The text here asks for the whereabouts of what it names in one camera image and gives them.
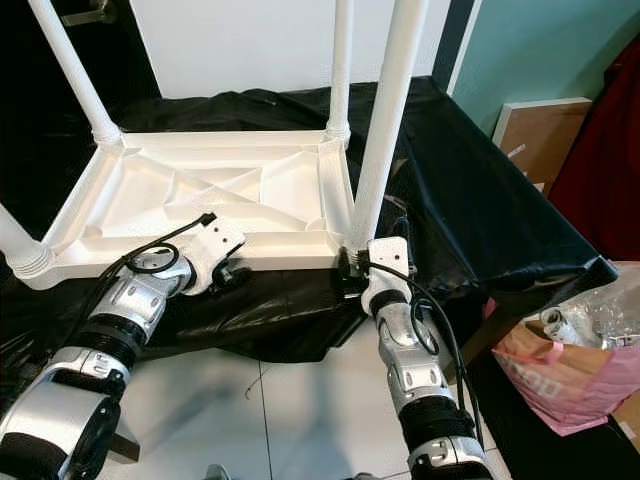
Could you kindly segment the white plastic children table top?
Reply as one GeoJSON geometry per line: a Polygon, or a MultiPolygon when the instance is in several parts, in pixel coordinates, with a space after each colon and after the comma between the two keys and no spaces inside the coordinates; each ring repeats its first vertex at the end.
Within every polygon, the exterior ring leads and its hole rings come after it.
{"type": "Polygon", "coordinates": [[[97,151],[44,238],[36,291],[92,278],[160,236],[174,246],[221,220],[246,236],[230,260],[256,271],[332,269],[355,210],[346,150],[323,131],[125,133],[97,151]]]}

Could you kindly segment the white plastic table leg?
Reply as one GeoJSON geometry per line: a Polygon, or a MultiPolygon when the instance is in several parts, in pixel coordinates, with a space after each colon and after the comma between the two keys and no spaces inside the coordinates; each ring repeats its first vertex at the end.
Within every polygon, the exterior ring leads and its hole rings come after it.
{"type": "Polygon", "coordinates": [[[99,96],[99,92],[93,87],[87,70],[81,63],[81,58],[74,49],[67,29],[59,14],[56,14],[51,0],[27,0],[29,9],[35,14],[38,26],[44,32],[52,54],[58,60],[61,72],[67,78],[70,88],[86,115],[90,124],[93,140],[100,146],[118,146],[122,143],[122,131],[111,120],[108,110],[99,96]]]}
{"type": "Polygon", "coordinates": [[[430,0],[396,0],[394,3],[355,193],[355,212],[346,236],[349,250],[365,250],[376,236],[429,3],[430,0]]]}
{"type": "Polygon", "coordinates": [[[349,73],[355,9],[351,0],[335,0],[333,38],[332,91],[330,91],[329,118],[326,120],[326,137],[349,143],[349,73]]]}
{"type": "Polygon", "coordinates": [[[42,275],[54,260],[50,248],[36,241],[3,204],[0,205],[0,250],[18,278],[42,275]]]}

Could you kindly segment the dark wooden table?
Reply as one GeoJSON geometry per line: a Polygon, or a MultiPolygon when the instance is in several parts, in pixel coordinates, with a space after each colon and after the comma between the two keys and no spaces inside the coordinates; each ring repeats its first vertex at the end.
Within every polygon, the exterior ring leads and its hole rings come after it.
{"type": "Polygon", "coordinates": [[[481,317],[475,333],[468,335],[461,349],[461,365],[468,366],[481,353],[489,351],[506,338],[513,325],[518,323],[517,317],[513,317],[507,308],[500,305],[493,298],[486,300],[481,307],[481,317]]]}

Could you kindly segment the black plastic table cover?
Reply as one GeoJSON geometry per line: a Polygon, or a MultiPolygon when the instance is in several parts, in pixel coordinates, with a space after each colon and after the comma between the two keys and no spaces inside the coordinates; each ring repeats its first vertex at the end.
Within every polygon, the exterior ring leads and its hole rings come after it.
{"type": "MultiPolygon", "coordinates": [[[[19,95],[3,87],[1,204],[44,236],[95,147],[69,87],[19,95]]],[[[248,90],[193,99],[141,99],[110,113],[123,131],[311,131],[323,128],[329,88],[248,90]]],[[[408,233],[416,280],[443,303],[460,346],[475,338],[488,300],[524,317],[616,279],[607,261],[517,172],[506,155],[430,78],[412,79],[379,236],[408,233]]],[[[5,401],[23,365],[51,355],[76,328],[95,279],[32,291],[1,266],[5,401]]],[[[255,273],[229,294],[179,300],[140,360],[224,349],[271,364],[311,364],[343,346],[360,324],[339,303],[337,275],[255,273]]],[[[492,320],[503,319],[492,317],[492,320]]]]}

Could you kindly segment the brown cardboard panel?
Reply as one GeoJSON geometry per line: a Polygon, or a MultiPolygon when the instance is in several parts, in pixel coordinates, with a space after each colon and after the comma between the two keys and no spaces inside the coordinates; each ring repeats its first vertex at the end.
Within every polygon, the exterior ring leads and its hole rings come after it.
{"type": "Polygon", "coordinates": [[[493,142],[548,196],[591,105],[585,97],[507,102],[500,109],[493,142]]]}

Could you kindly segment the pink shopping bag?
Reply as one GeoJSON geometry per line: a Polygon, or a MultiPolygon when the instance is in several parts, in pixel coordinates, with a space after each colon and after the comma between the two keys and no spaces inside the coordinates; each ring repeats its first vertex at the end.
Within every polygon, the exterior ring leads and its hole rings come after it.
{"type": "Polygon", "coordinates": [[[492,349],[500,369],[554,433],[567,436],[604,424],[640,390],[640,346],[559,343],[541,330],[541,312],[513,326],[492,349]]]}

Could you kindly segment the clear plastic packaging bundle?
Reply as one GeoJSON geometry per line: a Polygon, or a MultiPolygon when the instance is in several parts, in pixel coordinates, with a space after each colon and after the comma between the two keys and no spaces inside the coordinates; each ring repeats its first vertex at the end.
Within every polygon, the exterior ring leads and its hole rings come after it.
{"type": "Polygon", "coordinates": [[[570,346],[618,349],[640,346],[640,296],[593,291],[539,316],[550,339],[570,346]]]}

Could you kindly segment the dark red curtain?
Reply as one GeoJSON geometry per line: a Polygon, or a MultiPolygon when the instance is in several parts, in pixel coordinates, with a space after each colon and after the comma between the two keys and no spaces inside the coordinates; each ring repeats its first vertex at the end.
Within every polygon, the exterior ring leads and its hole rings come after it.
{"type": "Polygon", "coordinates": [[[600,255],[640,261],[640,33],[605,70],[550,202],[600,255]]]}

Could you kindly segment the brown cardboard box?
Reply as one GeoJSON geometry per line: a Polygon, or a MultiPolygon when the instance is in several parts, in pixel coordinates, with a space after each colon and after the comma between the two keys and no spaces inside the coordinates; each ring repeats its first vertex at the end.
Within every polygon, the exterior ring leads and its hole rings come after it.
{"type": "Polygon", "coordinates": [[[623,401],[611,417],[627,442],[640,453],[640,390],[623,401]]]}

